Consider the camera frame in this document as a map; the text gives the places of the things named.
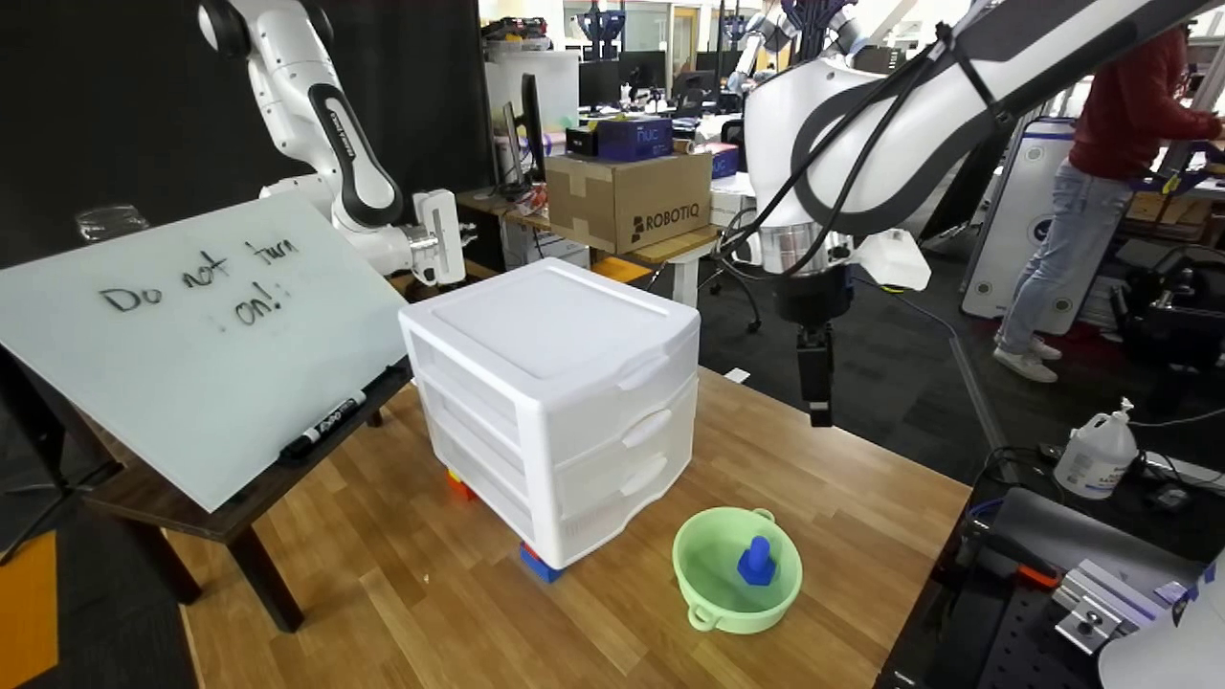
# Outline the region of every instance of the white plastic drawer unit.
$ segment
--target white plastic drawer unit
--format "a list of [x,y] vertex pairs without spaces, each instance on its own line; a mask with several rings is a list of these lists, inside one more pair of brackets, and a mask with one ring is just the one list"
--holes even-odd
[[690,466],[692,306],[536,261],[405,306],[401,334],[436,459],[551,568]]

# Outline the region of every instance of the person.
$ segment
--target person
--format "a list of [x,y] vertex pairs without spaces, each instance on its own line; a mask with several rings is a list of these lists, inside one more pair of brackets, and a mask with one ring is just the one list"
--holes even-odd
[[1029,257],[994,330],[994,359],[1029,382],[1058,382],[1060,348],[1039,339],[1039,323],[1077,272],[1094,272],[1134,189],[1161,141],[1221,141],[1212,113],[1182,109],[1187,29],[1165,31],[1101,66],[1077,119],[1077,141],[1058,172],[1054,223]]

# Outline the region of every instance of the wooden table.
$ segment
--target wooden table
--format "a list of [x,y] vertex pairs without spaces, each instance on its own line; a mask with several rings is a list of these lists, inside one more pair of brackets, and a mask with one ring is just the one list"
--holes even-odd
[[[873,685],[969,485],[801,411],[702,378],[696,455],[624,537],[542,586],[516,537],[445,492],[416,391],[361,429],[258,530],[306,609],[281,635],[239,568],[174,542],[208,596],[183,609],[199,685]],[[766,635],[702,635],[669,543],[707,507],[761,507],[807,581]]]
[[[573,246],[590,246],[599,255],[613,255],[606,238],[583,234],[573,228],[558,228],[548,218],[548,206],[523,206],[523,202],[505,202],[493,193],[468,193],[459,197],[459,206],[493,214],[498,223],[513,223],[536,234],[556,234]],[[696,280],[702,280],[702,257],[717,249],[717,229],[696,229],[696,234],[678,234],[643,249],[632,249],[624,257],[643,261],[651,269],[669,265],[674,269],[674,299],[696,306]]]

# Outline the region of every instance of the whiteboard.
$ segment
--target whiteboard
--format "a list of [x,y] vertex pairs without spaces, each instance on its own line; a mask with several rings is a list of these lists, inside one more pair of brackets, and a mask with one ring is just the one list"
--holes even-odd
[[405,355],[399,306],[281,197],[0,272],[0,346],[216,515]]

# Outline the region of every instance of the green bowl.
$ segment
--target green bowl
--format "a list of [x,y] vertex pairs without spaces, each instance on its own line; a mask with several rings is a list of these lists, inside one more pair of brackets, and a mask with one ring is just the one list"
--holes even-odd
[[[739,577],[739,554],[754,537],[770,542],[770,586],[748,586]],[[773,627],[804,591],[801,552],[766,510],[720,507],[692,515],[674,542],[674,572],[696,631],[758,635]]]

